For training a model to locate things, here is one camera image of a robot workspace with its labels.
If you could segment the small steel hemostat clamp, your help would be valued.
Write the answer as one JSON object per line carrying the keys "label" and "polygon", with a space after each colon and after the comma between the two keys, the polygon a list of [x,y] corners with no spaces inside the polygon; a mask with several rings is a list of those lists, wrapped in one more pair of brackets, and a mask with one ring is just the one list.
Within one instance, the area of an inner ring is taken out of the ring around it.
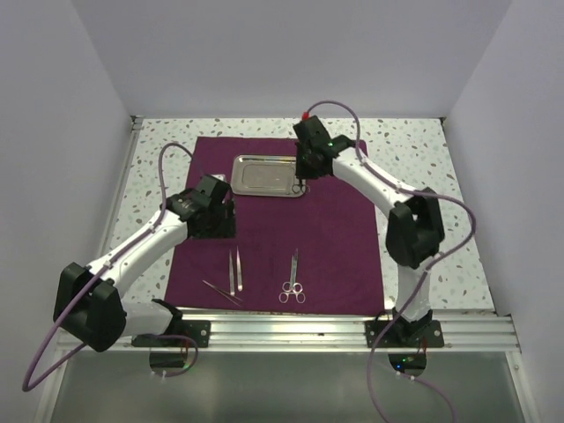
{"label": "small steel hemostat clamp", "polygon": [[296,196],[304,195],[308,190],[308,185],[302,179],[296,179],[292,184],[291,191]]}

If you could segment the steel needle holder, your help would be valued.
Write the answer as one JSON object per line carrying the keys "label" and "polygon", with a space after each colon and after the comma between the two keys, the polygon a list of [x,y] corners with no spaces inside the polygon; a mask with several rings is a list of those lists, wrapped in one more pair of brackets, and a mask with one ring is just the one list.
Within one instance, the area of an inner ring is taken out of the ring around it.
{"label": "steel needle holder", "polygon": [[295,283],[295,291],[296,291],[296,294],[291,295],[291,296],[290,296],[290,299],[291,299],[291,298],[294,298],[295,301],[296,301],[298,304],[304,304],[305,301],[306,301],[306,295],[305,295],[305,293],[304,293],[304,291],[303,291],[303,286],[302,286],[302,284],[298,281],[298,265],[299,265],[299,257],[298,257],[297,276],[296,276],[296,283]]}

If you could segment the stainless steel instrument tray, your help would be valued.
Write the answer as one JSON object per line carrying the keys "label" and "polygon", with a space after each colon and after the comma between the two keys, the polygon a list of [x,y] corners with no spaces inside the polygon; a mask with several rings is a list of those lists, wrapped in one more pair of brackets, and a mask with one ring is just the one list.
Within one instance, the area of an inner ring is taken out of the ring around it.
{"label": "stainless steel instrument tray", "polygon": [[296,198],[291,191],[296,159],[279,155],[239,155],[234,158],[231,188],[240,196]]}

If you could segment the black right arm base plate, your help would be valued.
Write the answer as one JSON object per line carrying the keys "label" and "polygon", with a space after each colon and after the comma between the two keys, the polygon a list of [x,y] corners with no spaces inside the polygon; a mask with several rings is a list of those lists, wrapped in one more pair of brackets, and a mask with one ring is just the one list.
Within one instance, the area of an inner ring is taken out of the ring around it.
{"label": "black right arm base plate", "polygon": [[421,319],[408,322],[399,317],[383,334],[388,323],[396,316],[393,309],[390,314],[382,312],[373,320],[364,322],[364,335],[367,347],[371,348],[376,339],[377,348],[443,348],[445,341],[441,323],[434,319],[433,311],[428,311]]}

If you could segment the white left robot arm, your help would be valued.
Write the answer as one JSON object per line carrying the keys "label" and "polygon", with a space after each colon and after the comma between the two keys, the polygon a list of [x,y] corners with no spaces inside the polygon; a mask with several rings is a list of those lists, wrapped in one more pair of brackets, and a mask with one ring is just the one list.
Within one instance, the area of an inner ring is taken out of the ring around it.
{"label": "white left robot arm", "polygon": [[196,187],[166,198],[146,224],[116,249],[85,266],[63,269],[53,320],[62,329],[104,352],[122,337],[154,337],[177,344],[185,333],[182,312],[159,299],[128,303],[125,294],[169,250],[186,240],[232,238],[234,200],[219,174],[204,175]]}

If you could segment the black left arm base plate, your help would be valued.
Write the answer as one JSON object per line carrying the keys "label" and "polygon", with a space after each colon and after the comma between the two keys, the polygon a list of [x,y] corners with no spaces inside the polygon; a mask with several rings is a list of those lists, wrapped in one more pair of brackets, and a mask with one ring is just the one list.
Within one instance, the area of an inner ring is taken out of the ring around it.
{"label": "black left arm base plate", "polygon": [[212,323],[207,320],[181,320],[164,335],[138,335],[132,338],[134,347],[174,348],[190,346],[186,338],[192,339],[198,348],[209,346]]}

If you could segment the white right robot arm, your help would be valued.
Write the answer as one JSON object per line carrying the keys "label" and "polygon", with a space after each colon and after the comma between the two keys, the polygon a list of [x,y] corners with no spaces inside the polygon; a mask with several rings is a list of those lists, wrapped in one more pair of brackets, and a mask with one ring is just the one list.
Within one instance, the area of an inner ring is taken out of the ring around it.
{"label": "white right robot arm", "polygon": [[397,265],[397,299],[392,324],[382,338],[414,345],[433,320],[427,266],[445,238],[438,200],[402,188],[346,136],[332,137],[320,119],[305,113],[293,126],[297,137],[296,177],[334,176],[355,188],[387,219],[385,248]]}

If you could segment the steel surgical scissors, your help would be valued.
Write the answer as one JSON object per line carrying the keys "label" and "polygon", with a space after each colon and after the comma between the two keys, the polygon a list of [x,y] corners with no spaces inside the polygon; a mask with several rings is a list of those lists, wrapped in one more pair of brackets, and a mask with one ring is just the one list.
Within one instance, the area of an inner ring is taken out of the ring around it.
{"label": "steel surgical scissors", "polygon": [[290,299],[290,296],[296,294],[295,283],[297,276],[298,256],[299,256],[299,251],[295,250],[292,255],[289,280],[282,285],[282,292],[278,296],[278,300],[281,303],[287,303]]}

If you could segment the purple cloth wrap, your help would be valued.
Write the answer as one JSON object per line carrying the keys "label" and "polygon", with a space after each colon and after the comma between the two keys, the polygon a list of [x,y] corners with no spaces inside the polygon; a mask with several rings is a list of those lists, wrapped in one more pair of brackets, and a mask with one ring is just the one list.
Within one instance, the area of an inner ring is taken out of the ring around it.
{"label": "purple cloth wrap", "polygon": [[[237,196],[235,237],[186,240],[174,249],[165,293],[176,307],[235,309],[202,283],[229,287],[228,252],[240,250],[247,311],[378,315],[384,309],[375,207],[344,182],[325,176],[301,197]],[[299,250],[304,304],[278,296]]]}

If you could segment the thin pointed steel tweezers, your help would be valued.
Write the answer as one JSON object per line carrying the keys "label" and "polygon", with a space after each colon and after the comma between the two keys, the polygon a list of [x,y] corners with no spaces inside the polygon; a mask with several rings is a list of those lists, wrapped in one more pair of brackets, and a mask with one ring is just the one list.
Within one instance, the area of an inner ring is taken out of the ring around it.
{"label": "thin pointed steel tweezers", "polygon": [[242,299],[237,297],[236,295],[230,294],[227,291],[203,280],[202,281],[203,284],[205,284],[206,286],[210,287],[212,290],[214,290],[215,292],[219,293],[220,295],[222,295],[224,298],[228,299],[229,301],[231,301],[233,304],[235,304],[236,306],[240,307],[242,304]]}

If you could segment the steel forceps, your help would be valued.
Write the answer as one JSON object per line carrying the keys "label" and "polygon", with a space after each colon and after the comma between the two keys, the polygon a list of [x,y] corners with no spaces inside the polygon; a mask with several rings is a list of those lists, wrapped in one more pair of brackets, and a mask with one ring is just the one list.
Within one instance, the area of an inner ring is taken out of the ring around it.
{"label": "steel forceps", "polygon": [[236,249],[236,281],[237,281],[237,290],[238,292],[243,291],[243,279],[242,279],[242,268],[241,268],[241,255],[240,250],[237,247]]}

